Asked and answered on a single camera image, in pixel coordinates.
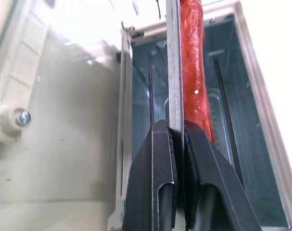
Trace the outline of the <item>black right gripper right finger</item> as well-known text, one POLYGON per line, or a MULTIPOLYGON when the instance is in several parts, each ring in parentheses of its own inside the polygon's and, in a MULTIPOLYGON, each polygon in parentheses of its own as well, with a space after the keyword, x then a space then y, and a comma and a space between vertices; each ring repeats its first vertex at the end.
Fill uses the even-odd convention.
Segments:
POLYGON ((234 168, 190 121, 184 122, 184 194, 193 231, 262 231, 234 168))

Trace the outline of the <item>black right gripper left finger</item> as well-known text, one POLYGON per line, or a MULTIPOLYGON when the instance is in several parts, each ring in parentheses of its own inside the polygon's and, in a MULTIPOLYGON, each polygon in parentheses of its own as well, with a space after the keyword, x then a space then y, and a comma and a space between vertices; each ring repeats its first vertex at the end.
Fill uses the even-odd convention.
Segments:
POLYGON ((172 231, 178 174, 172 133, 165 120, 153 124, 128 178, 122 231, 172 231))

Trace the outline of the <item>silver metal baking tray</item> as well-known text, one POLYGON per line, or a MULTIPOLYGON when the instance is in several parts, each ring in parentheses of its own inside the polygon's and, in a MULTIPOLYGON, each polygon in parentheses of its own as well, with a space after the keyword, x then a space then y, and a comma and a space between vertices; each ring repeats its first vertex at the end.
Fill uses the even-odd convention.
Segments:
POLYGON ((179 7, 179 0, 166 0, 169 126, 173 134, 178 175, 178 200, 174 231, 186 231, 183 186, 184 115, 179 7))

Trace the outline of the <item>cream toaster oven door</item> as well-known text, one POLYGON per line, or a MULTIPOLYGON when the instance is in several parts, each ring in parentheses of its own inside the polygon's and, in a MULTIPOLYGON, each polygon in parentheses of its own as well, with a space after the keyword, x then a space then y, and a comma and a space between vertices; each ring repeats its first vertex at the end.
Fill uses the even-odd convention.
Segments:
POLYGON ((0 0, 0 231, 107 231, 119 29, 110 0, 0 0))

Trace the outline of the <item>cream toaster oven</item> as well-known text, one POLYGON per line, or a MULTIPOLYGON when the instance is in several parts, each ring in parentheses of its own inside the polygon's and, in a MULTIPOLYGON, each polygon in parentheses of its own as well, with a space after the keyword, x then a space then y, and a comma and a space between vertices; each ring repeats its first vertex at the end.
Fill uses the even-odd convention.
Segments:
MULTIPOLYGON (((201 3, 213 145, 234 168, 262 231, 292 231, 292 169, 241 0, 201 3)), ((166 18, 123 27, 121 39, 116 208, 108 231, 122 231, 130 168, 151 126, 169 126, 166 18)))

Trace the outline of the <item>red sausage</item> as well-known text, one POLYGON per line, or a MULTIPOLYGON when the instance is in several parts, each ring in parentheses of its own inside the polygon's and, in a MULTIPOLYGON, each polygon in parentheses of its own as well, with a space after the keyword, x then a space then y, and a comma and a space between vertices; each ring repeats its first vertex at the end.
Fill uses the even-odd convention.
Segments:
POLYGON ((184 119, 199 125, 208 139, 215 143, 203 64, 201 0, 180 0, 180 17, 184 119))

